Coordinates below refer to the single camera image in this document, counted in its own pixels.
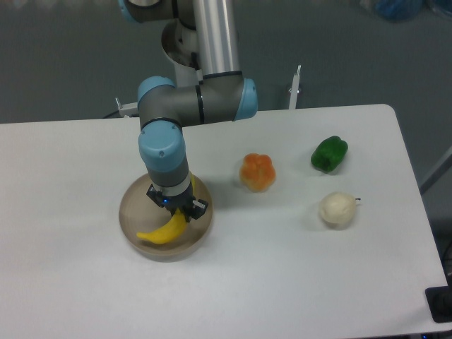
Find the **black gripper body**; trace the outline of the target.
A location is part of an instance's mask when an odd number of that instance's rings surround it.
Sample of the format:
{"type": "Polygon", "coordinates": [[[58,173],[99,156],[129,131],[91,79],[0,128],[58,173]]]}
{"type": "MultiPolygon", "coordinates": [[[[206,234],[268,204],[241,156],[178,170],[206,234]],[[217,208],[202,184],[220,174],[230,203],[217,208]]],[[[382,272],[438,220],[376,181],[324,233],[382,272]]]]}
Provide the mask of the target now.
{"type": "Polygon", "coordinates": [[[188,185],[182,192],[175,193],[173,187],[160,187],[154,185],[157,190],[161,190],[164,195],[170,196],[174,200],[175,207],[183,212],[183,206],[191,199],[195,198],[192,185],[188,185]]]}

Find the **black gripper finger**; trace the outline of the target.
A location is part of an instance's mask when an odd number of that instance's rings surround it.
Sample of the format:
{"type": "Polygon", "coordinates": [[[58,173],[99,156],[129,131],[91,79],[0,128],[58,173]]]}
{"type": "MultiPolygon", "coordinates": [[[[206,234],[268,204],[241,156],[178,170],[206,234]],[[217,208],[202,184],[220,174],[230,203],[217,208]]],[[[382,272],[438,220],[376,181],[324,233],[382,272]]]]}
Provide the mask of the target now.
{"type": "Polygon", "coordinates": [[[159,208],[164,208],[171,215],[176,212],[174,200],[170,196],[163,194],[161,190],[157,190],[153,184],[151,184],[146,192],[147,197],[159,208]]]}
{"type": "Polygon", "coordinates": [[[183,213],[187,222],[192,219],[197,220],[202,217],[208,208],[208,202],[202,199],[196,200],[195,198],[189,200],[183,206],[183,213]]]}

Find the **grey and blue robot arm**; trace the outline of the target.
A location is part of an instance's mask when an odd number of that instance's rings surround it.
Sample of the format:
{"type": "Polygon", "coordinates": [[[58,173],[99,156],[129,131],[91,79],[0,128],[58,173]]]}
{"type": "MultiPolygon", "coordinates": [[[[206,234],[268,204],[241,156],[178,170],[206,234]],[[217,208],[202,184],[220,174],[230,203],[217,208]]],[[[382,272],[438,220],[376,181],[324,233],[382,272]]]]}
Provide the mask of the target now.
{"type": "Polygon", "coordinates": [[[138,87],[140,156],[151,185],[147,196],[186,221],[199,219],[208,202],[197,199],[186,158],[182,129],[186,126],[237,121],[255,116],[256,86],[242,74],[232,1],[120,1],[122,15],[145,23],[168,20],[194,32],[191,62],[202,78],[178,87],[153,76],[138,87]]]}

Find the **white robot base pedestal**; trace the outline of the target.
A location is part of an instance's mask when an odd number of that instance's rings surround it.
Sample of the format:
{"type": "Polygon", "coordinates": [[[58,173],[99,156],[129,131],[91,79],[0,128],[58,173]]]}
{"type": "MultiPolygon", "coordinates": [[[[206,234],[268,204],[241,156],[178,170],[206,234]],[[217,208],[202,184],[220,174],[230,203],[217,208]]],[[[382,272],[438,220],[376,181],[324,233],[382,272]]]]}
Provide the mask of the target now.
{"type": "Polygon", "coordinates": [[[179,87],[196,85],[204,75],[240,70],[237,31],[224,18],[203,19],[199,32],[174,19],[165,26],[161,42],[179,87]]]}

